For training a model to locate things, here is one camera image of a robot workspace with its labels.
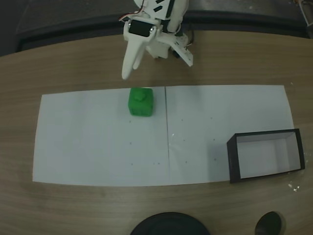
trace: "black box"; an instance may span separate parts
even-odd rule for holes
[[[299,129],[235,134],[227,150],[231,183],[305,169]]]

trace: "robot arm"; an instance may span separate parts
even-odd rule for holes
[[[129,18],[124,25],[124,38],[128,41],[128,46],[123,62],[123,79],[127,79],[132,70],[139,67],[145,50],[154,58],[167,58],[171,48],[189,66],[192,66],[193,55],[186,48],[188,37],[185,34],[177,36],[189,1],[134,1],[140,10],[119,19],[123,21],[125,18]]]

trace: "table surface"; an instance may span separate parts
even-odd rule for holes
[[[110,36],[56,44],[0,58],[0,230],[6,235],[128,235],[144,218],[182,212],[213,235],[251,235],[267,212],[280,212],[287,235],[313,230],[313,41],[247,32],[196,32],[189,68],[145,55],[121,79],[126,43]],[[135,86],[285,85],[307,169],[229,182],[108,188],[32,182],[42,94]]]

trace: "paper sheet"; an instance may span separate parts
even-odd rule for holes
[[[167,88],[171,183],[229,180],[227,141],[235,133],[292,129],[284,86]]]
[[[164,87],[153,88],[152,117],[133,117],[130,89],[43,95],[33,180],[92,186],[166,185]]]
[[[168,87],[167,101],[164,87],[153,89],[149,118],[130,115],[130,89],[43,95],[33,180],[91,186],[224,181],[233,134],[293,128],[283,86]]]

